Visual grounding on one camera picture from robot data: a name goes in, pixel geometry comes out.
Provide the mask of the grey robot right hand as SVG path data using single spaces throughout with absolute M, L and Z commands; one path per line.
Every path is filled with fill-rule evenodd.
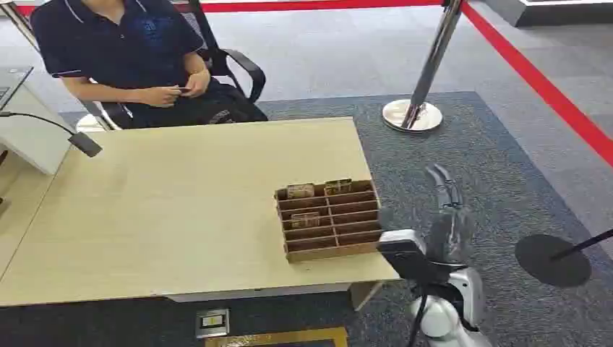
M 432 262 L 464 267 L 472 255 L 474 223 L 471 209 L 450 172 L 438 163 L 426 167 L 434 182 L 437 212 L 426 238 L 426 256 Z

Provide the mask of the person's right hand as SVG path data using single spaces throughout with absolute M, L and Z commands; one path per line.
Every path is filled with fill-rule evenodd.
M 177 86 L 150 87 L 139 91 L 139 102 L 158 108 L 170 108 L 182 93 Z

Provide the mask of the person's left hand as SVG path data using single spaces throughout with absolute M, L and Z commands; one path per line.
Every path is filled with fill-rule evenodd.
M 207 69 L 200 72 L 191 73 L 186 85 L 182 89 L 181 96 L 196 98 L 204 94 L 211 81 L 211 75 Z

